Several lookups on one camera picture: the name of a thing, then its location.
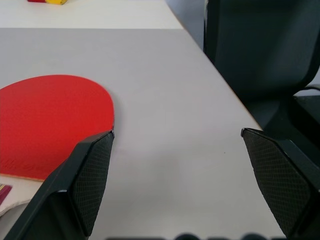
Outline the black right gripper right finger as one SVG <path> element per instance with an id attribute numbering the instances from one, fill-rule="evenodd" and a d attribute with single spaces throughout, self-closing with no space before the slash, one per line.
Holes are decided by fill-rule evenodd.
<path id="1" fill-rule="evenodd" d="M 320 240 L 320 149 L 243 128 L 254 176 L 287 239 Z"/>

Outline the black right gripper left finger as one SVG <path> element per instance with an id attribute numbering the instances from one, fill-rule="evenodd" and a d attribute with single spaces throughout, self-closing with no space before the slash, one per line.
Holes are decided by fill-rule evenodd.
<path id="1" fill-rule="evenodd" d="M 80 141 L 42 183 L 3 240 L 88 240 L 106 188 L 113 131 Z"/>

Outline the red table tennis paddle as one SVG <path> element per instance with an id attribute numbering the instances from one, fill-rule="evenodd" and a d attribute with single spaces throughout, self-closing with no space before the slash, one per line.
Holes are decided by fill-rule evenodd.
<path id="1" fill-rule="evenodd" d="M 0 183 L 25 203 L 83 139 L 114 127 L 111 95 L 73 75 L 44 75 L 0 89 Z"/>

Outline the black office chair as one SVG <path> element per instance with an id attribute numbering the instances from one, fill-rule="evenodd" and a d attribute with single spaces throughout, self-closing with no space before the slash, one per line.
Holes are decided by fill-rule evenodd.
<path id="1" fill-rule="evenodd" d="M 260 128 L 320 162 L 315 119 L 298 103 L 320 68 L 320 0 L 207 0 L 204 52 Z"/>

